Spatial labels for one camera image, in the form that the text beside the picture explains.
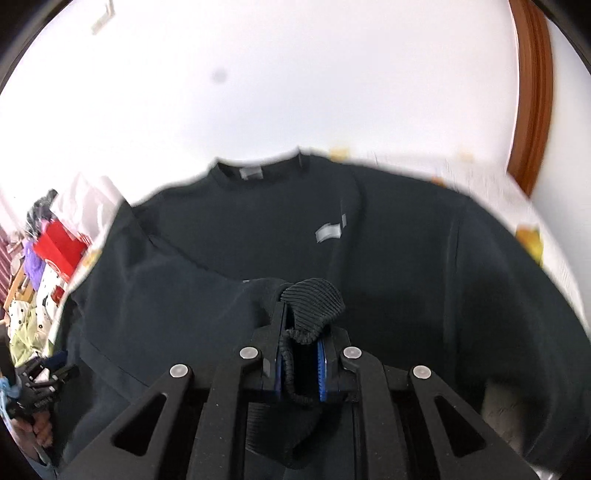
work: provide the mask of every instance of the white wall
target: white wall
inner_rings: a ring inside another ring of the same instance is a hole
[[[504,165],[517,108],[507,0],[74,0],[0,94],[0,189],[21,218],[73,170],[130,201],[215,157],[297,145]]]
[[[552,22],[554,105],[532,200],[560,243],[591,312],[591,75]]]

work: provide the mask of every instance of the folded sleeve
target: folded sleeve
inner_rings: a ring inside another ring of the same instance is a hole
[[[525,458],[563,469],[591,425],[591,346],[577,316],[512,234],[472,201],[454,260],[458,389],[475,393],[474,404],[487,381],[508,386],[527,406]]]

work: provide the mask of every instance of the clothing tag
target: clothing tag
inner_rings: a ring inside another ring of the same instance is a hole
[[[325,223],[316,231],[316,242],[323,242],[327,238],[340,238],[340,225],[338,223],[336,225]]]
[[[262,168],[261,167],[242,167],[240,169],[240,176],[243,180],[262,180]]]

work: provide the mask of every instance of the white plastic bag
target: white plastic bag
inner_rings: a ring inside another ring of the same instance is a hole
[[[78,173],[51,204],[51,211],[79,240],[90,245],[110,227],[123,197],[108,177]]]

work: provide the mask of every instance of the silver screw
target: silver screw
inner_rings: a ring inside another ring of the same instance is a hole
[[[415,368],[413,368],[413,375],[417,378],[426,380],[431,376],[431,369],[429,367],[425,367],[424,365],[417,365]]]
[[[184,377],[189,373],[189,368],[187,365],[183,364],[176,364],[173,365],[170,369],[170,376],[173,378],[181,378]]]
[[[347,358],[355,360],[361,356],[361,350],[356,346],[348,346],[343,350],[343,355]]]
[[[253,346],[246,346],[242,350],[240,350],[240,356],[244,360],[250,360],[251,358],[256,358],[258,355],[258,350]]]

